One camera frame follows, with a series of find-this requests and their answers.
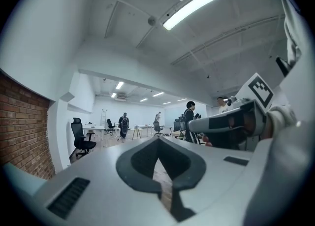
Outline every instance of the person in black clothing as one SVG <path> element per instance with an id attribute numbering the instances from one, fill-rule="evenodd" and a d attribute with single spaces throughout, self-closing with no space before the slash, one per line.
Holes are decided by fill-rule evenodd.
<path id="1" fill-rule="evenodd" d="M 185 124 L 186 124 L 186 133 L 185 133 L 186 141 L 190 143 L 200 144 L 197 134 L 194 132 L 190 132 L 189 127 L 188 127 L 188 122 L 191 120 L 194 120 L 193 111 L 195 110 L 195 103 L 193 101 L 189 101 L 186 104 L 186 107 L 187 107 L 187 110 L 185 110 L 184 112 Z"/>
<path id="2" fill-rule="evenodd" d="M 129 118 L 127 117 L 127 113 L 124 112 L 123 116 L 120 117 L 118 123 L 118 127 L 120 128 L 120 137 L 126 138 L 129 128 Z"/>

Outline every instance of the chair headrest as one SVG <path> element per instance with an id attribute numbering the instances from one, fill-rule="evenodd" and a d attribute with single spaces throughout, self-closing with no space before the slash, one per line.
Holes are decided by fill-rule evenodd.
<path id="1" fill-rule="evenodd" d="M 79 118 L 73 118 L 73 123 L 74 123 L 74 124 L 79 124 L 79 123 L 81 123 L 81 119 L 79 119 Z"/>

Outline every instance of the fluorescent light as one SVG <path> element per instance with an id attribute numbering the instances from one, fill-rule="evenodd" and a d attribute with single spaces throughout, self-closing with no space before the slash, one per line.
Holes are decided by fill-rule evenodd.
<path id="1" fill-rule="evenodd" d="M 171 30 L 174 26 L 176 26 L 179 22 L 181 22 L 184 18 L 192 14 L 194 11 L 203 7 L 204 5 L 210 3 L 213 0 L 193 0 L 186 4 L 183 8 L 177 11 L 174 15 L 172 15 L 163 26 Z"/>
<path id="2" fill-rule="evenodd" d="M 153 97 L 157 97 L 157 96 L 162 95 L 162 94 L 164 94 L 164 92 L 158 93 L 158 94 L 154 95 Z"/>
<path id="3" fill-rule="evenodd" d="M 119 84 L 116 87 L 116 90 L 120 90 L 120 88 L 122 87 L 123 84 L 124 84 L 123 82 L 119 82 Z"/>

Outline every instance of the chair backrest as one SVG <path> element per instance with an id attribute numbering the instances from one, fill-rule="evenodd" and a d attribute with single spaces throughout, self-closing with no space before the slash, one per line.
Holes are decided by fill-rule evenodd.
<path id="1" fill-rule="evenodd" d="M 160 128 L 160 126 L 159 126 L 159 122 L 153 122 L 153 125 L 154 125 L 154 130 L 155 130 L 155 131 L 160 131 L 160 130 L 162 130 L 162 129 Z"/>
<path id="2" fill-rule="evenodd" d="M 174 131 L 178 131 L 181 129 L 181 124 L 179 122 L 179 119 L 175 119 L 175 122 L 174 122 Z"/>
<path id="3" fill-rule="evenodd" d="M 73 144 L 76 148 L 79 148 L 80 142 L 82 140 L 82 137 L 80 137 L 80 136 L 84 136 L 81 119 L 73 118 L 73 123 L 71 123 L 71 129 L 72 129 L 72 132 L 74 135 L 74 143 Z"/>
<path id="4" fill-rule="evenodd" d="M 107 119 L 107 123 L 108 123 L 108 128 L 113 128 L 113 125 L 112 125 L 112 121 L 110 121 L 110 119 Z"/>

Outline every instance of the person standing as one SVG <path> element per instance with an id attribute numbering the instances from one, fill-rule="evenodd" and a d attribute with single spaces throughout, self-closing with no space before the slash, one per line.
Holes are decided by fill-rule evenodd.
<path id="1" fill-rule="evenodd" d="M 188 127 L 188 122 L 191 120 L 194 120 L 194 118 L 195 118 L 193 115 L 193 111 L 195 110 L 195 103 L 193 101 L 189 101 L 186 104 L 186 107 L 187 107 L 187 109 L 184 112 L 185 125 L 186 125 L 186 133 L 185 133 L 186 141 L 190 142 L 190 143 L 196 143 L 196 144 L 199 143 L 200 144 L 200 141 L 199 141 L 197 134 L 194 132 L 191 132 L 189 130 L 189 127 Z"/>
<path id="2" fill-rule="evenodd" d="M 217 102 L 218 102 L 218 105 L 220 106 L 219 114 L 228 111 L 228 105 L 223 100 L 223 97 L 218 97 Z"/>
<path id="3" fill-rule="evenodd" d="M 161 118 L 161 112 L 159 111 L 157 114 L 156 114 L 156 119 L 155 121 L 157 121 L 159 123 L 159 119 Z"/>
<path id="4" fill-rule="evenodd" d="M 126 112 L 124 112 L 123 116 L 120 117 L 118 123 L 119 123 L 118 127 L 120 128 L 120 137 L 126 138 L 129 128 L 129 118 L 127 117 Z"/>

